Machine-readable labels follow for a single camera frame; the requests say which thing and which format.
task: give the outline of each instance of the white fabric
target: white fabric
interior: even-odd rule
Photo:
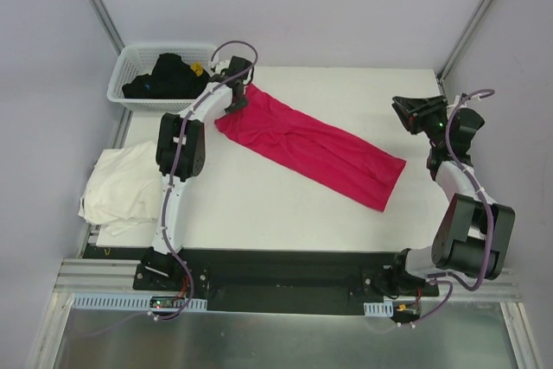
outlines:
[[[157,219],[161,199],[154,142],[104,150],[80,198],[79,216],[93,225],[110,224],[111,233],[119,234],[138,222]]]

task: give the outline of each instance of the white wall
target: white wall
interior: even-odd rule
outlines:
[[[474,164],[484,186],[517,213],[508,262],[545,367],[553,365],[553,2],[497,0],[447,79],[449,94],[492,87],[475,108],[486,125]]]
[[[79,194],[120,110],[105,99],[116,54],[87,0],[0,10],[0,366],[17,369],[75,254]]]
[[[126,44],[233,38],[277,66],[434,68],[479,0],[104,0]]]

